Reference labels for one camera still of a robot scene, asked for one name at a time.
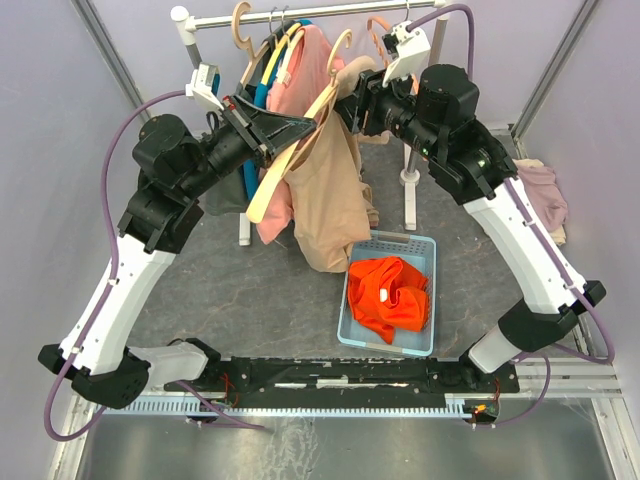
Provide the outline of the orange t shirt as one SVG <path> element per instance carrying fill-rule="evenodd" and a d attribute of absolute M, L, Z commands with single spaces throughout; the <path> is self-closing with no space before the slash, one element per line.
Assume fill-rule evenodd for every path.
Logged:
<path fill-rule="evenodd" d="M 353 262 L 347 302 L 352 317 L 392 344 L 397 330 L 420 332 L 428 322 L 430 279 L 398 256 Z"/>

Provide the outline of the cream plastic hanger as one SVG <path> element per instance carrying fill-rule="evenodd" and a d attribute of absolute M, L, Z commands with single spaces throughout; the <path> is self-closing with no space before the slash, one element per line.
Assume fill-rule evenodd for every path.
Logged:
<path fill-rule="evenodd" d="M 287 44 L 284 57 L 276 72 L 276 77 L 274 80 L 275 83 L 285 84 L 289 81 L 289 78 L 290 78 L 289 64 L 291 62 L 291 59 L 293 58 L 295 48 L 304 37 L 304 34 L 305 34 L 304 28 L 303 27 L 299 28 L 294 34 L 293 39 L 290 40 L 289 43 Z"/>

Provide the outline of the pale peach plastic hanger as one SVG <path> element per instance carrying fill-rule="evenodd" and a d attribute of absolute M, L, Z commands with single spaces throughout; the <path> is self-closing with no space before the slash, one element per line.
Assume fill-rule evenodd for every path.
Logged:
<path fill-rule="evenodd" d="M 346 29 L 334 43 L 327 61 L 327 74 L 330 76 L 330 82 L 309 107 L 304 115 L 305 119 L 314 120 L 319 114 L 328 113 L 333 108 L 338 91 L 338 82 L 336 80 L 338 70 L 334 67 L 334 60 L 342 46 L 346 49 L 350 48 L 352 40 L 352 30 Z M 299 143 L 300 141 L 297 140 L 287 147 L 275 158 L 271 167 L 266 171 L 256 194 L 246 210 L 246 216 L 251 223 L 258 224 L 263 220 L 278 183 L 291 168 L 292 157 Z"/>

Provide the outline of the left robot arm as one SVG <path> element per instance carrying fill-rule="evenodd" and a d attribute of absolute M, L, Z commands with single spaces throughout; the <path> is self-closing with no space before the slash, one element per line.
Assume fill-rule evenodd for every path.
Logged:
<path fill-rule="evenodd" d="M 269 112 L 236 95 L 224 99 L 221 117 L 201 138 L 173 114 L 140 130 L 132 156 L 144 179 L 116 226 L 104 277 L 70 334 L 38 355 L 88 401 L 122 409 L 148 387 L 190 381 L 209 390 L 220 381 L 221 355 L 203 341 L 129 348 L 129 333 L 203 216 L 200 197 L 244 162 L 267 164 L 317 127 L 311 118 Z"/>

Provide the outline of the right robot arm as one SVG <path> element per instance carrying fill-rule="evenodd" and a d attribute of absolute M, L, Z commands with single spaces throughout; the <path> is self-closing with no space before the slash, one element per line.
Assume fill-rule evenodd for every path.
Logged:
<path fill-rule="evenodd" d="M 563 256 L 528 199 L 505 147 L 477 119 L 479 89 L 457 66 L 426 68 L 416 93 L 407 80 L 366 70 L 335 106 L 353 133 L 385 131 L 428 162 L 430 176 L 482 227 L 515 276 L 522 299 L 467 353 L 458 368 L 481 391 L 520 354 L 563 339 L 606 296 Z"/>

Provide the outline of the beige t shirt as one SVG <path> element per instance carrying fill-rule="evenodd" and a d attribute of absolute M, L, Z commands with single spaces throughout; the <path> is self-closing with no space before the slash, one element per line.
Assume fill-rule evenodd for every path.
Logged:
<path fill-rule="evenodd" d="M 361 167 L 358 138 L 331 110 L 296 151 L 284 177 L 292 196 L 294 236 L 316 271 L 346 271 L 353 245 L 370 239 L 370 228 L 378 224 Z"/>

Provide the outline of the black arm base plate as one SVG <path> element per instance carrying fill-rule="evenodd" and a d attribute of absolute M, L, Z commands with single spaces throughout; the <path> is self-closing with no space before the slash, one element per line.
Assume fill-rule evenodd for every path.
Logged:
<path fill-rule="evenodd" d="M 466 358 L 231 357 L 187 385 L 226 395 L 232 406 L 246 409 L 441 408 L 447 394 L 520 391 L 513 365 L 486 374 Z"/>

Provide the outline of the orange plastic hanger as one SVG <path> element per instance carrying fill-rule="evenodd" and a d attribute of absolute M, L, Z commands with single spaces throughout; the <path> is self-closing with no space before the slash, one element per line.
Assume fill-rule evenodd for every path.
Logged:
<path fill-rule="evenodd" d="M 393 26 L 395 25 L 391 25 L 388 21 L 386 21 L 380 16 L 371 16 L 367 20 L 366 28 L 367 28 L 367 31 L 370 33 L 374 46 L 378 52 L 378 55 L 382 60 L 384 71 L 386 70 L 386 67 L 391 63 L 392 57 L 384 45 L 383 37 L 391 30 Z M 389 86 L 392 85 L 393 82 L 396 82 L 398 84 L 403 82 L 404 85 L 408 86 L 410 93 L 416 94 L 419 88 L 419 82 L 416 77 L 417 70 L 413 74 L 411 74 L 409 77 L 407 77 L 405 80 L 397 79 L 392 81 L 389 84 Z"/>

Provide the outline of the pink t shirt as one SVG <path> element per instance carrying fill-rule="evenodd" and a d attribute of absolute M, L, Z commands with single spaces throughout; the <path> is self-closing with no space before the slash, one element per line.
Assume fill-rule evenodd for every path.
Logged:
<path fill-rule="evenodd" d="M 289 81 L 273 82 L 266 97 L 266 109 L 289 116 L 302 117 L 330 82 L 327 61 L 332 46 L 322 30 L 315 25 L 303 26 L 305 34 L 295 48 L 289 64 Z M 345 63 L 336 56 L 334 67 L 339 71 Z M 294 218 L 289 185 L 281 180 L 271 198 L 263 220 L 256 225 L 261 241 L 274 241 Z"/>

